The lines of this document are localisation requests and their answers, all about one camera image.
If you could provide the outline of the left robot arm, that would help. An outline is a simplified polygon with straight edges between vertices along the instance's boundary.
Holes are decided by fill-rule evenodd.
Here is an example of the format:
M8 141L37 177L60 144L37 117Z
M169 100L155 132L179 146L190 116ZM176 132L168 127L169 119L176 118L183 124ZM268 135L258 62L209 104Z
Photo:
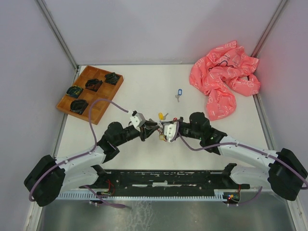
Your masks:
M81 186L104 186L106 175L99 165L112 160L120 145L135 138L145 141L158 129L158 123L153 121L145 121L137 128L131 122L125 128L119 122L112 122L98 142L80 153L62 158L43 156L24 181L29 200L44 207L62 192Z

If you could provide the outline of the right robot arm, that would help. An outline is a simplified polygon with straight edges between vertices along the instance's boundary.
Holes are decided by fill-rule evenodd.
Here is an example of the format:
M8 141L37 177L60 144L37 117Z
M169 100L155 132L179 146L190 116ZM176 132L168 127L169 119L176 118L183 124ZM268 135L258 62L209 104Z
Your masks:
M294 201L301 190L308 188L308 172L289 149L280 151L257 148L213 128L204 113L195 112L189 122L183 118L173 121L175 137L199 140L199 150L215 153L242 161L249 166L235 164L221 175L221 184L226 188L248 184L270 188L280 197Z

